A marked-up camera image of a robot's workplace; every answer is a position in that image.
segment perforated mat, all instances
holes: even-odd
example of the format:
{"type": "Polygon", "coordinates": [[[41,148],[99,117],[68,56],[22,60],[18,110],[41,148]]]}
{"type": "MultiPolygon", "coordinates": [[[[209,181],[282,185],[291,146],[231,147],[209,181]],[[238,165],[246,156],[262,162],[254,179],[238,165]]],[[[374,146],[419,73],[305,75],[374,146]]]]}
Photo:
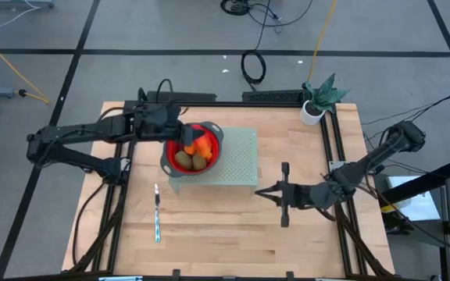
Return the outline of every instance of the perforated mat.
{"type": "Polygon", "coordinates": [[[249,186],[258,185],[258,141],[256,129],[228,127],[223,129],[222,153],[216,165],[196,176],[170,177],[178,192],[183,185],[249,186]]]}

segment potted plant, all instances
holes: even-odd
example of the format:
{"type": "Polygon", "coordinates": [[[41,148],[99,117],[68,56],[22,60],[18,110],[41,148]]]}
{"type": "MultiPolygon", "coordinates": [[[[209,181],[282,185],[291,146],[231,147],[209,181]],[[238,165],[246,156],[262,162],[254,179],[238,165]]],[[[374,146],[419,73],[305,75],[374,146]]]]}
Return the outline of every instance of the potted plant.
{"type": "Polygon", "coordinates": [[[300,111],[300,119],[306,125],[317,124],[326,110],[333,112],[333,104],[340,101],[350,90],[338,90],[333,88],[334,76],[333,73],[327,78],[319,89],[312,89],[310,83],[306,81],[303,87],[308,90],[311,97],[308,97],[300,111]]]}

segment gray floor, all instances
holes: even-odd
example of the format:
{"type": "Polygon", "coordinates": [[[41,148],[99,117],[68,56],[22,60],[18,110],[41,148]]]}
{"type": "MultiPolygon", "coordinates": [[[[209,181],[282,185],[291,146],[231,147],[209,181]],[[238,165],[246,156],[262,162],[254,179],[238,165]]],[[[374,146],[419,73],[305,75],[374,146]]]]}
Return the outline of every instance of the gray floor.
{"type": "MultiPolygon", "coordinates": [[[[91,3],[56,0],[55,9],[31,12],[0,29],[0,48],[75,48],[91,3]]],[[[85,48],[253,48],[260,25],[247,16],[228,16],[218,3],[102,0],[85,48]]],[[[273,0],[272,8],[288,21],[307,3],[273,0]]],[[[450,0],[436,3],[450,31],[450,0]]],[[[330,0],[314,0],[306,17],[281,34],[266,29],[260,48],[313,50],[329,7],[330,0]]],[[[0,23],[20,11],[0,9],[0,23]]],[[[321,49],[448,52],[426,0],[340,1],[321,49]]],[[[6,57],[55,103],[72,55],[6,57]]],[[[176,91],[211,92],[220,101],[240,101],[241,93],[250,91],[240,60],[236,55],[83,55],[59,125],[93,121],[103,101],[134,99],[138,87],[155,90],[163,78],[170,78],[176,91]]],[[[312,58],[266,56],[265,60],[268,70],[259,90],[299,88],[312,58]]],[[[252,74],[259,72],[254,59],[247,63],[252,74]]],[[[333,72],[337,87],[353,90],[344,101],[358,105],[363,122],[450,95],[450,58],[319,57],[312,83],[320,84],[333,72]]],[[[29,89],[1,60],[0,86],[29,89]]],[[[0,252],[32,170],[25,158],[25,136],[45,126],[52,111],[53,105],[30,98],[0,99],[0,252]]],[[[374,134],[394,121],[364,128],[374,134]]],[[[450,101],[431,109],[416,124],[427,133],[427,144],[414,155],[395,159],[426,170],[450,162],[450,101]]],[[[77,146],[83,151],[89,147],[77,146]]],[[[400,169],[387,172],[408,174],[400,169]]],[[[81,171],[65,165],[43,170],[6,277],[60,270],[83,177],[81,171]]],[[[437,248],[402,237],[390,237],[389,242],[397,273],[424,279],[440,272],[437,248]]]]}

